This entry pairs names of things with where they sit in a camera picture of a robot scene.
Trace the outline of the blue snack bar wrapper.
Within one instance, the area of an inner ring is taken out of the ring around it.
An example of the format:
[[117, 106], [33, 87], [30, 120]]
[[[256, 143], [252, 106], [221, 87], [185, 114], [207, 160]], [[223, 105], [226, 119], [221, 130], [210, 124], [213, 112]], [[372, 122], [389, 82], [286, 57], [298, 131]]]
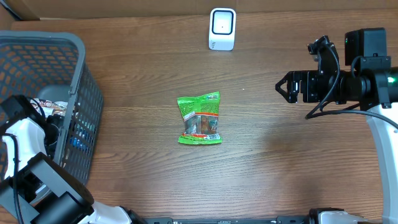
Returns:
[[86, 146], [86, 144], [83, 143], [82, 141], [80, 141], [80, 140], [79, 140], [78, 138], [76, 138], [76, 137], [71, 137], [71, 138], [70, 138], [70, 144], [71, 144], [74, 148], [78, 149], [79, 151], [81, 151], [81, 152], [83, 152], [83, 153], [86, 153], [86, 151], [87, 151], [87, 146]]

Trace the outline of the beige cookie snack bag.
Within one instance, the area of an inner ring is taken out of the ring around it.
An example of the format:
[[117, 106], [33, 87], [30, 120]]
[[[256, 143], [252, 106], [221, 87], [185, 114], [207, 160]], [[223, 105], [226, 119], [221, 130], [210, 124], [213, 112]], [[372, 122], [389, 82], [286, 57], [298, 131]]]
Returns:
[[37, 110], [40, 115], [46, 118], [49, 116], [65, 116], [67, 112], [67, 102], [64, 101], [50, 101], [38, 98], [30, 99], [31, 105]]

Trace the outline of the green snack bag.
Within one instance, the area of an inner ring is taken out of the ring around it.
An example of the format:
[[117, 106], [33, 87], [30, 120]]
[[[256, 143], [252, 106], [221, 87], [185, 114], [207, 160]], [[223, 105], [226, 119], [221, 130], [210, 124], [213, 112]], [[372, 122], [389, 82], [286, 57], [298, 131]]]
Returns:
[[179, 136], [180, 144], [209, 145], [221, 144], [218, 132], [220, 93], [177, 98], [185, 130]]

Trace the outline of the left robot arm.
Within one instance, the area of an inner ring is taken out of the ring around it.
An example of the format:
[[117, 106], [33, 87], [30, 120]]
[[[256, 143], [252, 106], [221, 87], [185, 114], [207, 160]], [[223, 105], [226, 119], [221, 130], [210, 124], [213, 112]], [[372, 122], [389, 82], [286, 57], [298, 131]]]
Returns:
[[24, 95], [1, 103], [8, 175], [1, 182], [1, 206], [18, 223], [144, 223], [124, 207], [94, 200], [88, 189], [46, 154], [49, 124]]

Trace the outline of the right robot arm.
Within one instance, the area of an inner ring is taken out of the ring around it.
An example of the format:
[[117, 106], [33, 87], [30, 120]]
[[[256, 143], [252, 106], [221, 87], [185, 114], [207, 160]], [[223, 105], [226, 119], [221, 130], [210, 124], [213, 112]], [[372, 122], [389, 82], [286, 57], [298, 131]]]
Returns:
[[383, 193], [382, 223], [397, 223], [397, 68], [387, 54], [386, 30], [345, 34], [344, 71], [335, 45], [324, 35], [308, 45], [317, 70], [290, 71], [275, 89], [288, 103], [316, 106], [306, 119], [336, 114], [366, 117], [377, 151]]

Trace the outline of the white barcode scanner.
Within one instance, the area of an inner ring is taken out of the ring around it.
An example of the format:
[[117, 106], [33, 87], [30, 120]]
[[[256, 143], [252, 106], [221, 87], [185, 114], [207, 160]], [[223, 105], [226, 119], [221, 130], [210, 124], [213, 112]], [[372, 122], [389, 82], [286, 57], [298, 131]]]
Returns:
[[210, 13], [208, 47], [210, 50], [232, 51], [236, 33], [236, 12], [218, 7]]

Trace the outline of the grey plastic shopping basket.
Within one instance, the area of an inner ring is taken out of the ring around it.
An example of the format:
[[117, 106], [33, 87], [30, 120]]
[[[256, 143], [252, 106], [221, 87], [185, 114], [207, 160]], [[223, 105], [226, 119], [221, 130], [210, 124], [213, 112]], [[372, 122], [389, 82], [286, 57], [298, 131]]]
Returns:
[[[1, 32], [1, 103], [12, 95], [67, 102], [55, 154], [51, 160], [84, 186], [88, 181], [103, 109], [103, 94], [85, 62], [85, 46], [70, 33]], [[1, 108], [1, 126], [8, 121]], [[70, 144], [76, 137], [83, 153]], [[7, 145], [1, 147], [7, 152]], [[7, 168], [3, 180], [8, 175]]]

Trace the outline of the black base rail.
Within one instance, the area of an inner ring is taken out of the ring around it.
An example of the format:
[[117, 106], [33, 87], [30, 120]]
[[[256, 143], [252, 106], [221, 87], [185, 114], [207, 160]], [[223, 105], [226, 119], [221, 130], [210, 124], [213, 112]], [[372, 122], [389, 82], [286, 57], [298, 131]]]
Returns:
[[305, 224], [303, 215], [278, 216], [276, 218], [214, 218], [214, 219], [173, 219], [170, 217], [144, 218], [147, 224]]

